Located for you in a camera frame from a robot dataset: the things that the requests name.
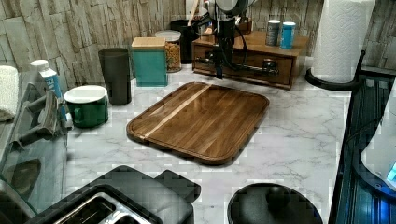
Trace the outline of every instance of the glass jar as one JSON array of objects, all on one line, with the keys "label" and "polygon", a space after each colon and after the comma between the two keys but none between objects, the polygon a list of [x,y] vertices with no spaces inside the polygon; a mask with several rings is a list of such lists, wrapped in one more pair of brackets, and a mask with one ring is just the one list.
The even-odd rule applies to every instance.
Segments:
[{"label": "glass jar", "polygon": [[178,72],[181,70],[180,55],[180,37],[179,31],[159,31],[155,33],[156,37],[165,38],[165,55],[166,55],[166,71],[168,73]]}]

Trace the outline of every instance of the teal canister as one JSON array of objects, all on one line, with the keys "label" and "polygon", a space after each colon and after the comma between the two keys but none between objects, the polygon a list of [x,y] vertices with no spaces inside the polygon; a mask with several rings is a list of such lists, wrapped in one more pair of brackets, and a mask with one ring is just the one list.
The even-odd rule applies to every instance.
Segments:
[{"label": "teal canister", "polygon": [[164,37],[136,37],[132,44],[132,58],[136,86],[168,85]]}]

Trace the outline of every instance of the backsplash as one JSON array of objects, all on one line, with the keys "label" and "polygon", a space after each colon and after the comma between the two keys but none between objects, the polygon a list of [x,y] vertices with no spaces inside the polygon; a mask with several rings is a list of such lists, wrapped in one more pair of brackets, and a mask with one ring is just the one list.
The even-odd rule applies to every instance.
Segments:
[{"label": "backsplash", "polygon": [[0,64],[28,72],[31,61],[46,59],[68,89],[103,83],[98,50],[128,48],[184,11],[174,0],[2,0]]},{"label": "backsplash", "polygon": [[365,65],[396,70],[395,0],[375,1],[365,48]]},{"label": "backsplash", "polygon": [[[395,69],[396,2],[376,1],[366,38],[365,64]],[[310,37],[312,55],[323,0],[258,0],[247,12],[255,30],[270,19],[297,23],[298,35]],[[49,60],[64,89],[103,83],[100,49],[124,47],[137,36],[153,36],[184,19],[183,0],[2,0],[0,64],[29,71],[29,62]]]}]

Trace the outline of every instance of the marble countertop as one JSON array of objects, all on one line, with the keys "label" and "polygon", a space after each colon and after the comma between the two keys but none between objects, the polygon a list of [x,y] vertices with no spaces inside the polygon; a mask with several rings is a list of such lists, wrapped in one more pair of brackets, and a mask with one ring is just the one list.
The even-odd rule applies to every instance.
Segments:
[{"label": "marble countertop", "polygon": [[[221,166],[185,160],[128,139],[127,123],[181,85],[202,81],[266,96],[269,108],[239,156]],[[291,91],[194,74],[190,65],[169,75],[165,88],[136,87],[128,105],[110,105],[106,124],[74,129],[68,136],[65,193],[69,194],[120,165],[155,177],[168,169],[198,183],[192,204],[196,224],[228,223],[233,194],[253,183],[277,183],[298,190],[328,222],[344,136],[350,92],[325,91],[301,75]]]}]

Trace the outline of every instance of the paper towel holder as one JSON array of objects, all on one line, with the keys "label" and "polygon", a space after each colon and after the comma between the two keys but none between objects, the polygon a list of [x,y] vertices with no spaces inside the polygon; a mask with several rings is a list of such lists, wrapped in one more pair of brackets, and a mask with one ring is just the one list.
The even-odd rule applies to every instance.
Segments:
[{"label": "paper towel holder", "polygon": [[321,80],[317,77],[314,77],[314,75],[312,75],[311,68],[309,68],[306,71],[305,80],[308,83],[310,83],[311,85],[314,85],[316,87],[319,87],[319,88],[322,88],[322,89],[328,90],[328,91],[354,91],[360,85],[359,73],[361,72],[361,64],[363,62],[363,58],[364,58],[365,54],[366,54],[366,51],[362,50],[361,56],[359,57],[358,66],[356,68],[355,76],[353,77],[353,80],[350,82],[335,83],[335,82]]}]

